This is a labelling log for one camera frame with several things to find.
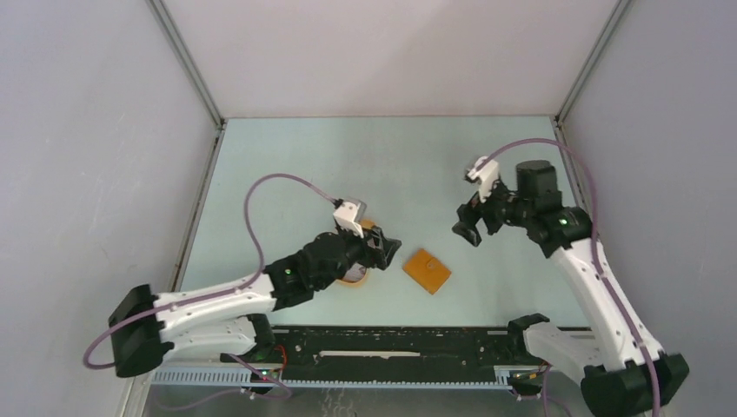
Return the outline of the orange leather card holder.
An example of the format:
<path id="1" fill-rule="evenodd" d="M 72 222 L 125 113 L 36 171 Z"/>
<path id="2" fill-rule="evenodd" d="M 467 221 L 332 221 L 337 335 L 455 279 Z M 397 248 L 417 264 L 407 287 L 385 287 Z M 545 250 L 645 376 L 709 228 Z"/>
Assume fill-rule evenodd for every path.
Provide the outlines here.
<path id="1" fill-rule="evenodd" d="M 431 295 L 451 276 L 450 269 L 424 248 L 417 249 L 403 264 L 402 270 Z"/>

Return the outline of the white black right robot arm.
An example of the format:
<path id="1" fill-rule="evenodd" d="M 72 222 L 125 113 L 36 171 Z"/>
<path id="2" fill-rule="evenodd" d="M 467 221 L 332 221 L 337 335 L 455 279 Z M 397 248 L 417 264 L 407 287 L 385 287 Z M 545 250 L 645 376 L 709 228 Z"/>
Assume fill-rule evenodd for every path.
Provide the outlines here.
<path id="1" fill-rule="evenodd" d="M 480 157 L 464 179 L 477 190 L 456 210 L 455 234 L 477 247 L 478 222 L 489 235 L 503 226 L 525 230 L 544 257 L 567 275 L 594 336 L 580 342 L 543 314 L 508 323 L 508 357 L 527 363 L 534 357 L 558 369 L 581 390 L 595 416 L 656 414 L 674 398 L 690 372 L 682 354 L 667 354 L 635 313 L 606 264 L 604 248 L 592 236 L 590 215 L 566 207 L 555 167 L 545 160 L 516 165 L 518 188 L 502 181 L 497 161 Z"/>

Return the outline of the beige oval plastic tray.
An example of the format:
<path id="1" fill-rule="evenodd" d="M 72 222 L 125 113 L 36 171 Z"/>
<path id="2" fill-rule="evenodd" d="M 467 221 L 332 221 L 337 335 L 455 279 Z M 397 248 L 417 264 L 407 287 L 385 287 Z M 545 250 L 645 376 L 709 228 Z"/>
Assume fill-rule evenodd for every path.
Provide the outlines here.
<path id="1" fill-rule="evenodd" d="M 367 267 L 364 267 L 360 263 L 354 263 L 337 282 L 347 287 L 360 287 L 366 282 L 369 273 L 370 270 Z"/>

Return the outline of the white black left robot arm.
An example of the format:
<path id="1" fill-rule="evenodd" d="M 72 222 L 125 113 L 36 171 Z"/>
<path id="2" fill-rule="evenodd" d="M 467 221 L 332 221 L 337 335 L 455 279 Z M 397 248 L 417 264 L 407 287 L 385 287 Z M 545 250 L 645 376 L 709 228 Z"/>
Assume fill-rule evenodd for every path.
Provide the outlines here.
<path id="1" fill-rule="evenodd" d="M 257 274 L 186 295 L 131 289 L 109 317 L 113 367 L 120 378 L 165 361 L 216 355 L 220 361 L 266 361 L 276 338 L 267 315 L 314 298 L 352 267 L 385 270 L 401 247 L 374 226 L 362 237 L 325 232 Z"/>

